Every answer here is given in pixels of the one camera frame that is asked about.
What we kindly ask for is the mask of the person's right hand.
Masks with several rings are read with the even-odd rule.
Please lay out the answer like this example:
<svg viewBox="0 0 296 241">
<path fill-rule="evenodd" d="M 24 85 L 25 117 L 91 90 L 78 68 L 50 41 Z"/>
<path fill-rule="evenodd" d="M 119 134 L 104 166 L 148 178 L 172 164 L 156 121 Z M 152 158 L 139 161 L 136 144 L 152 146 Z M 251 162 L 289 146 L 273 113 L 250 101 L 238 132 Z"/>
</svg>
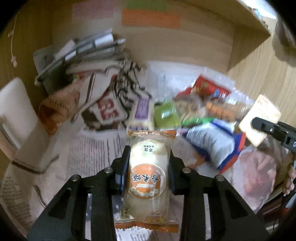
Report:
<svg viewBox="0 0 296 241">
<path fill-rule="evenodd" d="M 295 187 L 293 181 L 295 180 L 295 161 L 290 165 L 288 173 L 283 181 L 282 192 L 284 195 L 290 194 Z"/>
</svg>

